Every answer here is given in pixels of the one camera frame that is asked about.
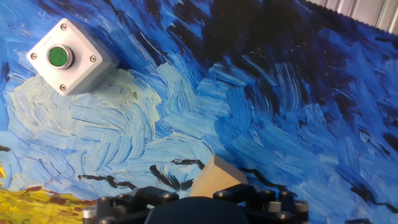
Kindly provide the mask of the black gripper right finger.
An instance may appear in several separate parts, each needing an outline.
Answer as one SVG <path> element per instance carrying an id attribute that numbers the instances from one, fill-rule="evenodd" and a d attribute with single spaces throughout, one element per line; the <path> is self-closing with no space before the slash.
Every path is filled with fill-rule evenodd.
<path id="1" fill-rule="evenodd" d="M 243 223 L 290 223 L 309 224 L 309 205 L 296 200 L 288 190 L 257 191 L 248 184 L 238 184 L 219 190 L 214 199 L 231 202 L 243 214 Z"/>

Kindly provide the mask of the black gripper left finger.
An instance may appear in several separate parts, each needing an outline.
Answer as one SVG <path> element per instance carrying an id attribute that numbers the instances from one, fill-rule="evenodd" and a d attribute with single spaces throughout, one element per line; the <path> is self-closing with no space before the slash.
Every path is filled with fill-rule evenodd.
<path id="1" fill-rule="evenodd" d="M 100 197 L 95 205 L 82 210 L 83 224 L 143 224 L 156 206 L 178 199 L 179 194 L 155 187 L 134 189 L 115 197 Z"/>

